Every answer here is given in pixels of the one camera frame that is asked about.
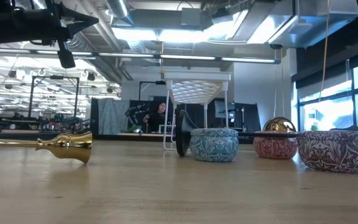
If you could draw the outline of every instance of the brass bell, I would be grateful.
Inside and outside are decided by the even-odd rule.
[[[296,127],[289,119],[283,117],[276,117],[266,122],[264,126],[264,131],[290,133],[290,132],[296,132]]]
[[[59,159],[78,159],[86,164],[91,157],[92,133],[59,134],[52,140],[21,141],[0,139],[0,146],[35,147],[35,150],[46,149]]]

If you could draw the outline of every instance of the fluorescent light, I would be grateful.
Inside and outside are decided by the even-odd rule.
[[[92,55],[91,52],[73,52],[74,56],[88,56],[88,55]]]
[[[276,40],[278,37],[280,37],[284,31],[286,31],[294,22],[298,20],[298,16],[294,16],[290,21],[287,22],[281,29],[279,29],[272,38],[270,38],[267,42],[271,43],[274,40]]]
[[[193,60],[215,60],[215,57],[191,56],[191,55],[161,55],[161,58],[169,58],[169,59],[193,59]]]
[[[233,28],[227,33],[226,40],[234,37],[234,35],[236,34],[237,30],[239,30],[242,22],[246,18],[248,12],[249,12],[248,9],[240,12],[240,14],[237,16],[237,18],[234,18],[235,15],[233,15],[233,19],[235,20],[235,22],[234,22]]]
[[[0,49],[0,53],[17,53],[17,54],[21,54],[21,53],[30,53],[30,50],[21,50],[21,49]]]
[[[164,42],[175,42],[175,43],[198,43],[206,41],[208,38],[203,34],[202,31],[193,30],[163,30],[158,38]]]
[[[99,56],[106,57],[128,57],[128,58],[154,58],[152,54],[126,54],[126,53],[99,53]]]
[[[157,40],[154,30],[151,29],[122,29],[111,28],[117,39],[126,41]]]
[[[260,58],[228,58],[223,57],[224,62],[254,62],[254,63],[274,63],[276,60],[273,59],[260,59]]]
[[[37,53],[38,54],[47,54],[47,55],[56,55],[57,51],[56,50],[38,50]]]

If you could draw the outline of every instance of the black disc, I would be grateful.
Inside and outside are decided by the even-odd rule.
[[[197,126],[189,118],[185,110],[179,112],[178,124],[176,126],[177,152],[179,156],[185,156],[190,146],[191,131]]]

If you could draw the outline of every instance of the gold sphere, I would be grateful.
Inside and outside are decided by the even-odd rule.
[[[276,117],[268,120],[264,126],[264,131],[277,131],[283,133],[296,132],[295,125],[286,118]]]

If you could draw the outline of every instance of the wooden table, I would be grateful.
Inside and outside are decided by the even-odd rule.
[[[158,142],[95,141],[87,166],[0,147],[0,223],[356,223],[358,174],[259,159],[179,158]]]

